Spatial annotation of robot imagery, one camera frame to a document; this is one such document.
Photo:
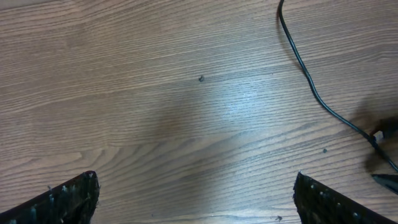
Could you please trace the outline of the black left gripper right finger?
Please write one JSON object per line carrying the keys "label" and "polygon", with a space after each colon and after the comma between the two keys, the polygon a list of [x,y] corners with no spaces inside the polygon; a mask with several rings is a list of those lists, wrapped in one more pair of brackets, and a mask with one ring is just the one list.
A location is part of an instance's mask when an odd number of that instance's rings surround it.
{"label": "black left gripper right finger", "polygon": [[303,224],[395,224],[300,172],[295,180],[293,200]]}

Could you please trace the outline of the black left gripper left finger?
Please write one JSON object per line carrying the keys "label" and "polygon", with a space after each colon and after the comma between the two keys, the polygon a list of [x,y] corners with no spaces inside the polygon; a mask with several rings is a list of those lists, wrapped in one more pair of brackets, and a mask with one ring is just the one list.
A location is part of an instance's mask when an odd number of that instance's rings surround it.
{"label": "black left gripper left finger", "polygon": [[88,170],[1,213],[2,224],[90,224],[100,195],[96,172]]}

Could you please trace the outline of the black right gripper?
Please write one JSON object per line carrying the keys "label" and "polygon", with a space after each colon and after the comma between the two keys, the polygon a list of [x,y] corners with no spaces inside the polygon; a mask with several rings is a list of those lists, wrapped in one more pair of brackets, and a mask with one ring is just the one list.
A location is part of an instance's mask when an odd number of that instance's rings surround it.
{"label": "black right gripper", "polygon": [[[370,136],[380,142],[397,135],[397,117],[380,120],[376,127],[370,132]],[[372,174],[372,178],[386,189],[398,194],[398,176],[390,174]]]}

